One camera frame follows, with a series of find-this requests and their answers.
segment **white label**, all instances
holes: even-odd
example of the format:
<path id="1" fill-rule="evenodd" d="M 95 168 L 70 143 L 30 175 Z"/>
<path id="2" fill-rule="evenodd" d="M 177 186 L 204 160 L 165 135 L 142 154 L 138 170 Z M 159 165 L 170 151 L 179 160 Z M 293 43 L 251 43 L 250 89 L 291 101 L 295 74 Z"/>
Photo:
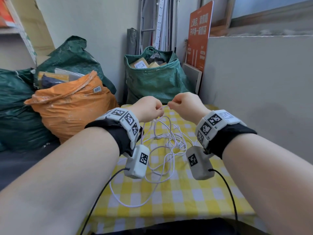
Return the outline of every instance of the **white label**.
<path id="1" fill-rule="evenodd" d="M 147 66 L 145 65 L 145 63 L 141 60 L 138 63 L 134 64 L 135 68 L 147 68 Z"/>
<path id="2" fill-rule="evenodd" d="M 94 88 L 94 93 L 99 92 L 99 91 L 102 91 L 100 86 L 97 86 L 96 88 Z"/>

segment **orange bag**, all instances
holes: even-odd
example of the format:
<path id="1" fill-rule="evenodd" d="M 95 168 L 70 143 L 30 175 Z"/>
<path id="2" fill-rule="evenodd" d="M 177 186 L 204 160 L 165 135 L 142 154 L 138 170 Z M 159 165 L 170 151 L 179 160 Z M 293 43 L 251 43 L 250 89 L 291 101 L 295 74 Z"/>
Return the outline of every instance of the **orange bag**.
<path id="1" fill-rule="evenodd" d="M 115 96 L 103 87 L 96 71 L 76 81 L 37 90 L 24 103 L 41 115 L 43 124 L 61 143 L 108 110 L 119 107 Z"/>

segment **black fabric strap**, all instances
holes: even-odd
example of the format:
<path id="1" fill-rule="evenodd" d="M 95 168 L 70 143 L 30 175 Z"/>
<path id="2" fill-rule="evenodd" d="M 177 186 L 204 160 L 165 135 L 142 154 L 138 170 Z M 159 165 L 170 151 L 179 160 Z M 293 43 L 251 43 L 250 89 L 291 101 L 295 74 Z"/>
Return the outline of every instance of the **black fabric strap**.
<path id="1" fill-rule="evenodd" d="M 243 133 L 257 132 L 241 124 L 226 125 L 220 131 L 217 132 L 216 136 L 209 142 L 207 150 L 210 153 L 217 155 L 222 159 L 222 154 L 226 146 L 238 135 Z"/>
<path id="2" fill-rule="evenodd" d="M 126 152 L 128 155 L 132 156 L 131 140 L 127 135 L 127 131 L 119 122 L 111 119 L 95 120 L 85 126 L 85 128 L 89 127 L 100 127 L 107 130 L 115 139 L 119 147 L 119 155 Z M 141 138 L 142 130 L 142 127 L 140 127 L 138 140 Z"/>

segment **yellow and white tablecloth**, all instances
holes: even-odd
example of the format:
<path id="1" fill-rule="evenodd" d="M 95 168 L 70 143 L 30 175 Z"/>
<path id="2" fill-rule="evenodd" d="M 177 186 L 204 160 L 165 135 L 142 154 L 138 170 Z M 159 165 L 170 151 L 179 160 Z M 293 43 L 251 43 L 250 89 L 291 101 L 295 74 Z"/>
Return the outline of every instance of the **yellow and white tablecloth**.
<path id="1" fill-rule="evenodd" d="M 208 106 L 208 108 L 217 109 L 214 106 Z M 172 123 L 179 126 L 181 131 L 193 142 L 196 142 L 197 138 L 194 134 L 196 126 L 193 123 L 183 120 L 168 107 L 165 107 L 165 115 L 171 119 Z M 145 133 L 149 126 L 150 123 L 147 123 L 144 128 Z M 158 123 L 156 133 L 166 132 L 165 126 Z M 153 136 L 153 130 L 151 130 L 146 139 Z M 187 138 L 185 140 L 187 146 L 190 147 L 189 140 Z M 165 139 L 152 139 L 144 144 L 151 150 L 157 146 L 164 146 L 165 142 Z M 160 148 L 152 152 L 149 157 L 151 167 L 161 164 L 169 151 L 169 149 Z M 123 159 L 124 157 L 121 156 L 113 173 L 125 167 L 126 160 Z M 256 216 L 252 207 L 229 176 L 223 161 L 216 156 L 212 157 L 210 161 L 213 168 L 225 177 L 232 190 L 239 220 L 266 232 L 263 222 Z M 159 176 L 151 175 L 151 170 L 147 168 L 147 178 L 158 180 Z M 112 180 L 114 193 L 123 203 L 128 205 L 143 203 L 151 194 L 154 186 L 155 184 L 148 183 L 145 179 L 134 180 L 125 177 L 123 172 Z M 186 155 L 184 155 L 175 157 L 175 171 L 171 179 L 159 184 L 152 198 L 141 207 L 128 208 L 119 204 L 108 186 L 100 197 L 84 233 L 87 234 L 90 230 L 95 233 L 109 233 L 169 221 L 214 217 L 234 219 L 233 203 L 229 191 L 218 174 L 208 180 L 195 180 L 192 177 Z"/>

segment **tangled cable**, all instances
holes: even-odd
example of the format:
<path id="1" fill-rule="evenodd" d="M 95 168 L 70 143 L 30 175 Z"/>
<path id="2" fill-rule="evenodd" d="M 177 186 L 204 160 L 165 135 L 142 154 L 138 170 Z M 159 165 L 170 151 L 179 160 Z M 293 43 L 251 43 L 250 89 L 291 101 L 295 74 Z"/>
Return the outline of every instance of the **tangled cable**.
<path id="1" fill-rule="evenodd" d="M 166 124 L 162 121 L 163 118 L 168 118 L 168 120 L 169 120 L 169 125 L 166 125 Z M 162 123 L 164 126 L 166 126 L 166 128 L 167 128 L 167 133 L 165 133 L 165 134 L 160 134 L 160 135 L 157 135 L 157 134 L 156 134 L 156 128 L 157 128 L 156 125 L 157 125 L 158 122 L 160 122 L 160 123 Z M 154 137 L 151 137 L 151 138 L 149 138 L 149 139 L 144 140 L 144 137 L 150 132 L 150 130 L 151 130 L 152 127 L 153 127 Z M 110 182 L 110 189 L 111 189 L 111 192 L 112 192 L 113 196 L 116 198 L 116 200 L 117 200 L 120 204 L 122 204 L 122 205 L 124 205 L 124 206 L 126 206 L 126 207 L 129 207 L 129 208 L 135 208 L 135 207 L 143 206 L 144 204 L 146 204 L 146 203 L 151 199 L 151 197 L 152 197 L 154 191 L 156 190 L 158 184 L 169 180 L 169 179 L 173 176 L 174 171 L 175 171 L 175 156 L 183 156 L 184 154 L 186 154 L 186 150 L 187 150 L 187 143 L 186 143 L 186 140 L 184 139 L 183 135 L 184 135 L 185 137 L 187 137 L 187 138 L 190 140 L 192 146 L 195 145 L 195 143 L 194 143 L 186 134 L 184 134 L 184 133 L 180 130 L 180 128 L 179 128 L 178 126 L 176 126 L 175 124 L 173 124 L 173 123 L 171 122 L 171 120 L 170 120 L 170 118 L 169 118 L 168 116 L 162 116 L 162 117 L 160 117 L 160 118 L 157 119 L 157 120 L 151 121 L 150 128 L 149 128 L 149 130 L 145 133 L 145 135 L 143 135 L 143 131 L 142 131 L 142 136 L 141 136 L 141 142 L 140 142 L 140 144 L 143 144 L 144 142 L 146 142 L 146 141 L 148 141 L 148 140 L 151 140 L 151 139 L 156 139 L 156 140 L 157 140 L 157 139 L 165 138 L 165 139 L 168 139 L 168 141 L 165 143 L 165 146 L 158 146 L 158 147 L 155 147 L 154 149 L 152 149 L 152 150 L 150 151 L 150 155 L 151 155 L 151 153 L 152 153 L 154 150 L 156 150 L 156 149 L 158 149 L 158 148 L 168 148 L 168 149 L 170 149 L 171 151 L 170 151 L 170 153 L 168 153 L 168 154 L 165 155 L 164 160 L 163 160 L 163 164 L 160 164 L 160 165 L 158 165 L 158 166 L 155 167 L 155 168 L 151 168 L 150 163 L 148 162 L 148 167 L 150 168 L 151 172 L 152 172 L 153 174 L 159 175 L 160 177 L 159 177 L 159 180 L 158 180 L 158 181 L 151 181 L 151 180 L 148 180 L 147 177 L 145 176 L 145 179 L 146 179 L 147 182 L 156 184 L 155 187 L 154 187 L 154 189 L 153 189 L 153 191 L 152 191 L 152 193 L 149 195 L 149 197 L 147 198 L 147 200 L 146 200 L 145 202 L 143 202 L 143 203 L 141 203 L 141 204 L 139 204 L 139 205 L 126 205 L 126 204 L 124 204 L 124 203 L 123 203 L 122 201 L 120 201 L 119 198 L 115 195 L 115 193 L 114 193 L 114 191 L 113 191 L 113 189 L 112 189 L 112 186 L 111 186 L 111 182 Z M 174 153 L 174 152 L 173 152 L 174 149 L 179 149 L 179 150 L 183 150 L 183 151 L 182 151 L 182 152 L 178 152 L 178 153 Z M 168 163 L 168 162 L 169 162 L 170 166 L 169 166 L 168 170 L 167 170 L 166 172 L 164 172 L 165 164 Z M 159 173 L 159 172 L 157 172 L 156 170 L 157 170 L 159 167 L 161 167 L 161 166 L 163 166 L 162 172 Z M 170 172 L 171 168 L 172 168 L 172 172 L 171 172 L 170 176 L 167 177 L 166 179 L 162 180 L 162 177 L 165 176 L 165 175 L 167 175 L 167 174 Z"/>

